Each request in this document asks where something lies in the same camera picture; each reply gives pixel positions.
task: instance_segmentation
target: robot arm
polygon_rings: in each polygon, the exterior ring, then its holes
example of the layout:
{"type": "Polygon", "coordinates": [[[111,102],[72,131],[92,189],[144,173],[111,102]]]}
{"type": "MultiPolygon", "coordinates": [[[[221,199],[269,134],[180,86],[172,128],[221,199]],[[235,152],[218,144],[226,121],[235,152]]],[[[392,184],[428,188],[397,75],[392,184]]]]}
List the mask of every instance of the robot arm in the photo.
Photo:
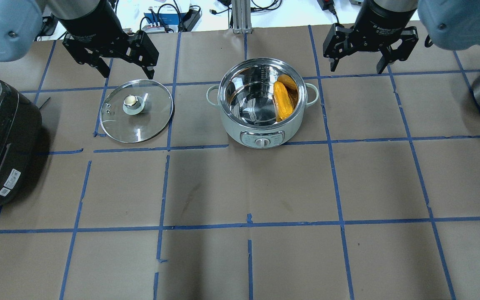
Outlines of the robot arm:
{"type": "Polygon", "coordinates": [[[480,45],[480,0],[365,0],[351,28],[333,24],[325,42],[324,56],[335,71],[341,58],[357,51],[380,51],[380,74],[396,60],[408,59],[416,43],[415,27],[406,27],[418,11],[430,39],[447,50],[480,45]],[[398,40],[401,44],[393,49],[398,40]]]}
{"type": "Polygon", "coordinates": [[[63,45],[77,63],[88,63],[106,78],[110,69],[102,57],[118,57],[153,78],[158,50],[145,32],[123,32],[108,0],[0,0],[0,61],[29,51],[46,5],[68,30],[63,45]]]}

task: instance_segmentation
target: pot rim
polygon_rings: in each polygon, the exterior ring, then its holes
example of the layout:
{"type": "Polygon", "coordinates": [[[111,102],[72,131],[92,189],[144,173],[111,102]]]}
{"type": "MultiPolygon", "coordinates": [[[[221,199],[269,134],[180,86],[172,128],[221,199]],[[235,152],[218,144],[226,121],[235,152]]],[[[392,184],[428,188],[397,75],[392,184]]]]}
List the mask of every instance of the pot rim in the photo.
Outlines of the pot rim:
{"type": "Polygon", "coordinates": [[[244,60],[237,64],[236,66],[232,67],[230,70],[228,70],[223,78],[220,81],[220,85],[218,88],[218,94],[217,94],[217,100],[221,104],[221,108],[224,114],[229,117],[230,120],[233,122],[242,125],[243,127],[249,128],[249,129],[255,129],[255,130],[273,130],[273,129],[278,129],[290,122],[293,122],[294,119],[296,119],[297,116],[302,115],[304,110],[305,110],[305,104],[307,102],[306,97],[306,86],[305,86],[305,81],[303,78],[299,75],[299,73],[288,63],[285,63],[282,60],[276,59],[276,58],[271,58],[271,57],[258,57],[258,58],[251,58],[244,60]],[[226,101],[225,98],[225,89],[227,87],[227,84],[234,78],[238,73],[242,72],[248,67],[253,67],[257,65],[269,65],[272,67],[275,67],[279,70],[281,70],[284,74],[287,74],[294,80],[294,82],[297,85],[297,105],[294,109],[294,112],[286,118],[284,121],[280,121],[276,124],[272,125],[267,125],[267,126],[256,126],[256,125],[251,125],[249,123],[246,123],[239,118],[235,117],[233,113],[229,109],[229,104],[226,101]]]}

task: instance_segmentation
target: white label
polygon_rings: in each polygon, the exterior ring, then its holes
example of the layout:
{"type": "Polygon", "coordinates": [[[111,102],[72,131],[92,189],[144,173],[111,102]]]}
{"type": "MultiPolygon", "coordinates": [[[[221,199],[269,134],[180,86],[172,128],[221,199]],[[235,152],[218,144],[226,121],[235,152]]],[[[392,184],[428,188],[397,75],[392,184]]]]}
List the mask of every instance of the white label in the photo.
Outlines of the white label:
{"type": "Polygon", "coordinates": [[[18,182],[20,175],[21,175],[21,172],[19,172],[16,169],[12,169],[12,171],[10,172],[10,175],[8,175],[7,181],[5,182],[4,186],[6,188],[13,189],[14,186],[16,185],[16,182],[18,182]]]}
{"type": "Polygon", "coordinates": [[[2,195],[3,197],[6,197],[9,193],[10,193],[10,190],[8,188],[4,187],[0,190],[0,195],[2,195]]]}

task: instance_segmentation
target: barcode label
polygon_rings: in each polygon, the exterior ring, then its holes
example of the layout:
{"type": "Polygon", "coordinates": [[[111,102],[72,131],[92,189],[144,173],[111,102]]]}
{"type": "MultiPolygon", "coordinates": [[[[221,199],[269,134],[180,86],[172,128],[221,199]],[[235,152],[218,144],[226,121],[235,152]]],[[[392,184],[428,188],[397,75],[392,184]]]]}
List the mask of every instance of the barcode label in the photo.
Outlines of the barcode label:
{"type": "Polygon", "coordinates": [[[10,190],[8,188],[4,187],[0,190],[0,195],[2,195],[3,197],[6,197],[9,193],[10,193],[10,190]]]}
{"type": "Polygon", "coordinates": [[[10,172],[10,175],[8,175],[7,181],[4,184],[5,188],[10,188],[12,190],[16,185],[16,182],[18,182],[20,175],[21,175],[21,172],[19,172],[16,169],[12,169],[12,171],[10,172]]]}

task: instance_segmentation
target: metal post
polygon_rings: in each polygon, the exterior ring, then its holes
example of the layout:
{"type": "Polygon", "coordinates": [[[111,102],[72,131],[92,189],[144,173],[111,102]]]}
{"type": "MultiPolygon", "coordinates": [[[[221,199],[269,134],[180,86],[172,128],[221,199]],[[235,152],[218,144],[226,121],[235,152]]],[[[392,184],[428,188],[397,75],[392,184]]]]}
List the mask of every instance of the metal post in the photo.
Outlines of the metal post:
{"type": "Polygon", "coordinates": [[[251,6],[249,0],[232,0],[232,32],[251,33],[251,6]]]}

